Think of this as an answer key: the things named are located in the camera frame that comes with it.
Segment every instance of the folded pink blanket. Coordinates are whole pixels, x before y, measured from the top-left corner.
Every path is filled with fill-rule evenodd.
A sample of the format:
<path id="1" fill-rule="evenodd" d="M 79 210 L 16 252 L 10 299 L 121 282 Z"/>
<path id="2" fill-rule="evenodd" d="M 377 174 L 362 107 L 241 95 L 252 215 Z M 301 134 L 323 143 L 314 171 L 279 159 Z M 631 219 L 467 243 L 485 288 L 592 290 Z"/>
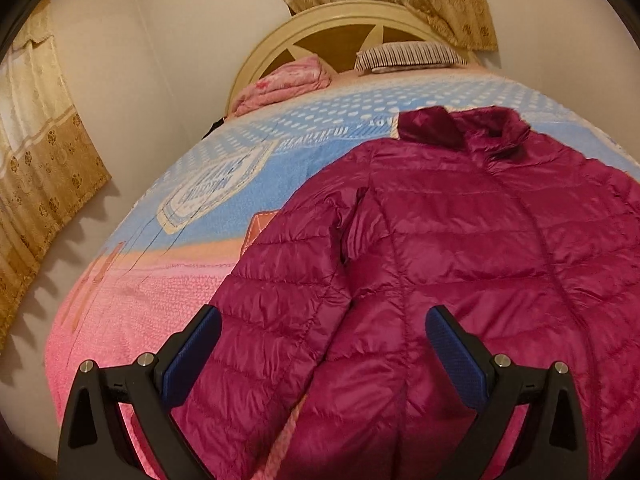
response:
<path id="1" fill-rule="evenodd" d="M 330 83 L 331 75 L 318 56 L 303 57 L 247 86 L 235 98 L 230 115 L 239 117 L 263 106 L 327 88 Z"/>

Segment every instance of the printed label patch on blanket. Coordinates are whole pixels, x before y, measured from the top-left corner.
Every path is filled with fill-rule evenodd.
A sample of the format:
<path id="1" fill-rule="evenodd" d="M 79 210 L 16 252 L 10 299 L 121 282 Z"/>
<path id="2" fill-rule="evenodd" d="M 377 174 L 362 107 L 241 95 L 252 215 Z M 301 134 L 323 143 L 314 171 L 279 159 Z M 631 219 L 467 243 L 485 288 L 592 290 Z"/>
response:
<path id="1" fill-rule="evenodd" d="M 262 142 L 254 148 L 239 150 L 182 182 L 160 204 L 158 223 L 167 234 L 174 234 L 215 209 L 260 173 L 278 142 Z"/>

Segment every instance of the headboard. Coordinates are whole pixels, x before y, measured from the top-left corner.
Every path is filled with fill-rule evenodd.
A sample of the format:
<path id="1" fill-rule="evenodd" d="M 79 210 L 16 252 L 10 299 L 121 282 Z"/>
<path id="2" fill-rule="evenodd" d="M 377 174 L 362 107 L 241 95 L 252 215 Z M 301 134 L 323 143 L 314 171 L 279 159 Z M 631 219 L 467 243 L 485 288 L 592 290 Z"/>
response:
<path id="1" fill-rule="evenodd" d="M 251 53 L 236 76 L 226 111 L 245 86 L 289 61 L 318 54 L 344 72 L 353 69 L 356 54 L 363 48 L 411 40 L 447 43 L 427 23 L 396 4 L 348 0 L 305 10 L 274 30 Z M 469 62 L 477 62 L 472 52 L 456 50 Z"/>

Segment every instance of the puffer jacket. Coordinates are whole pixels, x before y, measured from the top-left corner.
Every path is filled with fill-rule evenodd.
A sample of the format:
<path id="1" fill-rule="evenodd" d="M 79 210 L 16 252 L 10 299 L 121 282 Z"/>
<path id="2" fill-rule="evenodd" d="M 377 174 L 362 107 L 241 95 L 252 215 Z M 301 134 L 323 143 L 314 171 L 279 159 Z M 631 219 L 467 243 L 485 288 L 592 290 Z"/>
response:
<path id="1" fill-rule="evenodd" d="M 493 353 L 569 365 L 604 479 L 640 428 L 640 186 L 507 108 L 398 128 L 312 177 L 220 286 L 222 338 L 178 424 L 244 480 L 304 395 L 278 479 L 432 478 L 474 418 L 424 333 L 444 304 Z"/>

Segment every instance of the magenta puffer jacket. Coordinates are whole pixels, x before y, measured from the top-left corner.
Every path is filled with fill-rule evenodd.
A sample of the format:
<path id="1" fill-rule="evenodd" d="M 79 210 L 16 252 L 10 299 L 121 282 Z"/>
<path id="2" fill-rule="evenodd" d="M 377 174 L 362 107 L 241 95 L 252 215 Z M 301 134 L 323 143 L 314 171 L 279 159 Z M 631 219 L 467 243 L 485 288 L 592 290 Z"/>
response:
<path id="1" fill-rule="evenodd" d="M 640 186 L 507 108 L 401 114 L 287 202 L 212 298 L 223 333 L 175 417 L 218 480 L 425 480 L 471 425 L 424 333 L 444 304 L 578 389 L 590 478 L 640 428 Z M 518 412 L 488 476 L 504 466 Z"/>

